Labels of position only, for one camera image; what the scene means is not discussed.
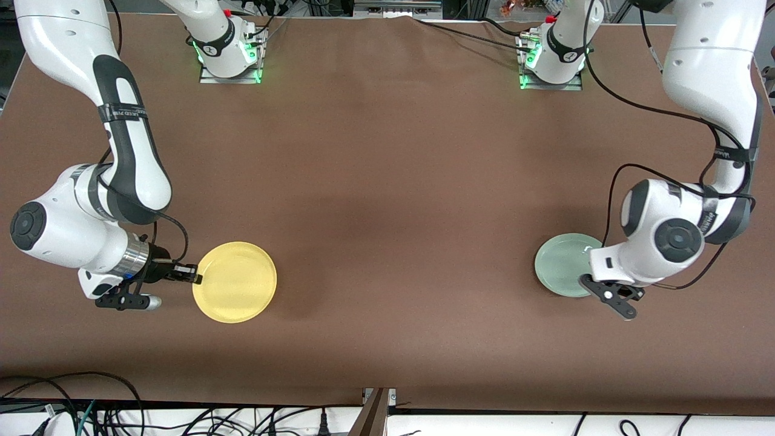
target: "black tape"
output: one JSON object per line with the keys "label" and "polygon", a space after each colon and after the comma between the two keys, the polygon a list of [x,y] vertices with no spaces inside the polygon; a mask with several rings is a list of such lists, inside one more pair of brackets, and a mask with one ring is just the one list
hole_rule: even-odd
{"label": "black tape", "polygon": [[105,103],[98,106],[99,118],[103,123],[128,119],[137,121],[140,118],[148,119],[148,112],[144,106],[130,105],[129,103]]}
{"label": "black tape", "polygon": [[226,21],[229,22],[229,28],[226,29],[226,33],[223,34],[220,38],[213,41],[200,41],[191,37],[194,40],[194,43],[197,47],[199,47],[199,50],[209,56],[209,57],[218,57],[221,55],[221,51],[223,51],[226,46],[232,43],[234,40],[234,35],[236,34],[234,29],[234,22],[230,19],[227,19]]}
{"label": "black tape", "polygon": [[716,147],[713,155],[717,159],[734,162],[755,162],[759,157],[759,148],[751,147],[748,150],[742,148]]}
{"label": "black tape", "polygon": [[554,36],[554,26],[551,26],[549,28],[549,32],[546,33],[546,42],[549,43],[549,47],[552,49],[552,51],[557,53],[557,56],[560,58],[560,62],[564,64],[572,64],[576,61],[576,59],[579,58],[579,56],[584,54],[583,47],[570,48],[557,40],[557,38]]}
{"label": "black tape", "polygon": [[700,222],[697,223],[697,227],[702,234],[705,235],[708,234],[708,231],[713,227],[713,223],[718,216],[716,213],[716,209],[718,208],[718,191],[713,189],[712,186],[703,186],[703,188],[702,214],[700,215]]}

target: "white robotic arm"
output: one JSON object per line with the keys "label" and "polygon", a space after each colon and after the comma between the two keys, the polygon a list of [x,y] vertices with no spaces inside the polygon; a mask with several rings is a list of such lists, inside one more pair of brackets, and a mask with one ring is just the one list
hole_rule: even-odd
{"label": "white robotic arm", "polygon": [[[156,263],[169,253],[119,227],[156,221],[172,190],[140,91],[113,47],[102,0],[17,0],[15,9],[30,60],[97,106],[114,160],[65,170],[48,192],[16,212],[13,243],[35,258],[79,268],[90,299],[101,299],[141,271],[145,282],[180,279],[180,270],[191,265]],[[154,309],[160,300],[141,296],[136,303],[126,308]]]}
{"label": "white robotic arm", "polygon": [[677,26],[667,53],[663,86],[680,106],[727,130],[715,181],[691,190],[663,180],[644,180],[622,204],[627,241],[590,251],[591,277],[581,284],[625,319],[636,312],[627,300],[642,287],[692,265],[706,243],[724,244],[748,226],[753,162],[766,105],[751,82],[753,50],[766,0],[675,0]]}
{"label": "white robotic arm", "polygon": [[202,64],[213,75],[231,78],[257,62],[256,25],[228,16],[217,0],[161,0],[178,17],[194,40]]}

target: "power cord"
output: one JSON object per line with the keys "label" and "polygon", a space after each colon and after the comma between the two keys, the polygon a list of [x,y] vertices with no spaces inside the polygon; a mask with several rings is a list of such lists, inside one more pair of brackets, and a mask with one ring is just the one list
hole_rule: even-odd
{"label": "power cord", "polygon": [[[686,423],[689,422],[689,419],[691,418],[691,414],[688,414],[683,421],[681,421],[680,425],[678,426],[678,433],[676,436],[681,436],[684,433],[684,427],[686,426]],[[619,433],[622,434],[622,436],[633,436],[632,434],[625,431],[625,425],[629,425],[632,427],[632,429],[635,431],[635,436],[640,436],[640,430],[638,430],[638,426],[635,425],[634,422],[630,420],[620,420],[619,421]]]}
{"label": "power cord", "polygon": [[326,415],[326,408],[320,411],[320,429],[318,430],[318,436],[331,436],[329,431],[329,418]]}
{"label": "power cord", "polygon": [[445,30],[447,32],[457,33],[458,35],[468,36],[469,38],[474,38],[475,40],[484,41],[485,43],[491,43],[491,44],[495,44],[495,45],[498,45],[498,46],[501,46],[501,47],[507,47],[507,48],[510,48],[510,49],[513,49],[513,50],[517,50],[517,51],[524,51],[526,53],[530,51],[530,49],[527,48],[527,47],[517,47],[516,45],[502,43],[501,41],[490,40],[490,39],[484,38],[482,36],[472,35],[471,33],[460,32],[459,30],[450,29],[449,27],[439,26],[438,24],[434,24],[432,22],[426,22],[426,21],[422,21],[422,20],[419,20],[419,19],[416,20],[416,21],[421,23],[421,24],[424,24],[425,26],[431,26],[431,27],[435,27],[437,29]]}
{"label": "power cord", "polygon": [[110,2],[110,7],[113,8],[113,12],[115,13],[115,23],[119,28],[119,47],[115,49],[115,52],[121,56],[121,46],[124,44],[124,29],[121,27],[121,14],[119,14],[119,8],[115,7],[115,2],[113,0],[108,0],[108,2]]}
{"label": "power cord", "polygon": [[579,422],[576,423],[576,429],[573,430],[573,436],[579,436],[579,431],[581,430],[581,425],[584,423],[585,419],[587,419],[587,412],[584,412],[584,413],[581,414],[581,418],[579,418]]}

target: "brown tablecloth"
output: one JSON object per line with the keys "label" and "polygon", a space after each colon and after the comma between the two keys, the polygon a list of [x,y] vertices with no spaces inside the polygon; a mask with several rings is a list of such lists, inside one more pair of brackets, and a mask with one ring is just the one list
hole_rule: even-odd
{"label": "brown tablecloth", "polygon": [[[582,92],[520,90],[509,49],[411,19],[293,19],[269,42],[262,84],[200,85],[176,17],[122,17],[122,59],[173,183],[169,214],[191,235],[187,260],[257,244],[277,265],[277,293],[235,325],[203,315],[181,283],[143,289],[163,298],[156,312],[100,310],[75,270],[0,238],[3,374],[110,371],[148,400],[357,403],[362,387],[390,386],[408,407],[775,410],[772,116],[751,227],[705,279],[649,289],[626,323],[596,299],[545,290],[535,253],[556,234],[601,237],[622,163],[695,181],[712,153],[707,127],[616,102],[586,73]],[[601,28],[596,71],[631,99],[678,109],[640,32]],[[671,33],[652,30],[662,54]],[[83,95],[25,61],[0,144],[8,223],[107,142]],[[646,177],[622,177],[615,214]],[[178,252],[181,236],[162,222],[159,243]],[[129,398],[90,379],[65,387]]]}

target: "cable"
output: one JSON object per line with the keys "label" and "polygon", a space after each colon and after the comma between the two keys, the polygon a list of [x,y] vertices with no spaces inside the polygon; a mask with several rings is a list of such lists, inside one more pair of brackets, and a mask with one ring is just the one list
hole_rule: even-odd
{"label": "cable", "polygon": [[584,422],[584,419],[586,418],[587,418],[587,412],[582,413],[581,418],[579,418],[579,422],[576,424],[576,430],[573,430],[573,436],[579,436],[579,430],[581,430],[581,424]]}
{"label": "cable", "polygon": [[632,436],[631,434],[627,433],[625,431],[625,424],[630,424],[632,426],[632,429],[635,430],[635,436],[640,436],[640,431],[635,426],[635,424],[630,420],[620,420],[619,421],[619,433],[622,433],[622,436]]}
{"label": "cable", "polygon": [[501,46],[501,47],[507,47],[507,48],[510,48],[510,49],[513,49],[513,50],[517,50],[517,51],[524,51],[524,52],[529,52],[530,51],[530,49],[527,48],[527,47],[517,47],[515,45],[502,43],[501,41],[489,40],[487,38],[483,38],[482,36],[477,36],[477,35],[472,35],[470,33],[460,32],[459,30],[450,29],[449,27],[444,27],[444,26],[439,26],[437,24],[433,24],[432,22],[425,22],[425,21],[422,21],[422,20],[416,20],[416,21],[420,22],[420,23],[422,23],[422,24],[424,24],[426,26],[431,26],[431,27],[435,27],[437,29],[446,30],[447,32],[457,33],[458,35],[468,36],[469,38],[474,38],[475,40],[484,41],[485,43],[491,43],[491,44],[495,44],[495,45],[498,45],[498,46]]}
{"label": "cable", "polygon": [[81,418],[81,422],[78,423],[78,429],[75,431],[75,436],[81,436],[81,433],[84,431],[84,424],[86,424],[86,418],[89,416],[89,413],[91,412],[91,408],[95,406],[95,401],[92,400],[91,403],[89,403],[89,406],[86,408],[86,411],[84,412],[84,417]]}
{"label": "cable", "polygon": [[503,33],[505,33],[507,35],[519,36],[520,33],[525,32],[525,30],[523,30],[522,32],[512,32],[511,30],[506,29],[505,27],[501,26],[501,24],[498,23],[497,21],[495,21],[493,19],[490,19],[490,18],[488,18],[486,16],[480,18],[480,20],[484,21],[484,22],[489,22],[491,25],[495,26],[496,29],[500,30],[501,32],[503,32]]}
{"label": "cable", "polygon": [[67,392],[62,389],[62,386],[59,386],[57,383],[55,383],[52,379],[47,379],[44,377],[35,377],[34,375],[7,375],[5,377],[0,377],[0,382],[3,382],[5,380],[35,380],[34,382],[28,382],[25,383],[15,389],[11,389],[7,393],[2,395],[2,398],[6,398],[7,396],[13,395],[14,393],[21,392],[24,389],[26,389],[29,386],[36,385],[38,383],[47,383],[54,387],[54,389],[58,390],[60,394],[64,397],[65,401],[67,402],[67,405],[64,405],[65,410],[70,414],[71,419],[73,421],[73,430],[78,431],[78,417],[77,417],[77,409],[75,408],[75,405],[73,404],[73,399],[70,398],[69,395],[67,395]]}
{"label": "cable", "polygon": [[[42,382],[47,382],[49,384],[57,386],[58,389],[61,389],[61,386],[59,386],[56,383],[54,383],[53,380],[66,379],[66,378],[70,378],[70,377],[80,377],[80,376],[83,376],[83,375],[98,375],[98,376],[105,377],[105,378],[108,378],[108,379],[113,379],[113,380],[115,380],[117,382],[120,382],[121,384],[126,386],[127,389],[129,389],[129,391],[132,393],[132,396],[135,397],[135,400],[137,401],[137,406],[139,407],[140,423],[142,424],[142,427],[140,428],[140,436],[143,436],[143,434],[145,432],[145,429],[143,428],[143,427],[145,427],[145,411],[143,409],[143,402],[140,399],[140,395],[137,393],[137,389],[135,389],[135,386],[132,383],[130,383],[129,380],[124,379],[123,377],[120,377],[118,375],[112,374],[110,372],[102,372],[102,371],[69,372],[67,374],[55,375],[54,377],[50,377],[48,379],[45,379],[43,377],[10,375],[10,376],[7,376],[7,377],[0,377],[0,382],[2,380],[5,380],[5,379],[34,379],[34,380],[36,380],[34,382],[25,383],[24,385],[21,385],[21,386],[15,388],[13,390],[7,392],[5,395],[3,395],[3,396],[8,396],[8,395],[12,395],[13,393],[22,392],[24,389],[27,389],[30,386],[34,386],[34,385],[36,385],[38,383],[42,383]],[[67,393],[64,392],[63,389],[61,389],[61,392],[63,393],[63,395],[67,395]],[[66,396],[66,398],[68,399],[70,404],[72,404],[71,398],[69,396]],[[77,418],[76,417],[73,418],[73,423],[74,423],[74,428],[77,429],[78,428],[78,423],[77,423]]]}
{"label": "cable", "polygon": [[651,45],[651,38],[649,38],[649,31],[646,30],[646,17],[643,16],[643,9],[638,8],[640,11],[640,28],[643,30],[643,39],[646,40],[646,46],[649,48],[649,53],[651,53],[651,57],[654,58],[654,63],[656,64],[656,67],[660,69],[660,74],[664,71],[664,67],[662,66],[662,62],[660,62],[660,57],[656,55],[656,50],[654,50],[654,46]]}
{"label": "cable", "polygon": [[115,52],[121,56],[121,46],[124,44],[124,29],[121,27],[121,15],[119,14],[119,8],[115,7],[115,2],[113,0],[108,0],[110,2],[110,6],[113,8],[113,12],[115,13],[115,22],[119,26],[119,48],[115,50]]}
{"label": "cable", "polygon": [[681,436],[684,432],[684,427],[686,426],[686,423],[689,422],[689,418],[691,418],[691,414],[688,414],[683,421],[681,421],[680,425],[678,426],[678,434],[676,436]]}

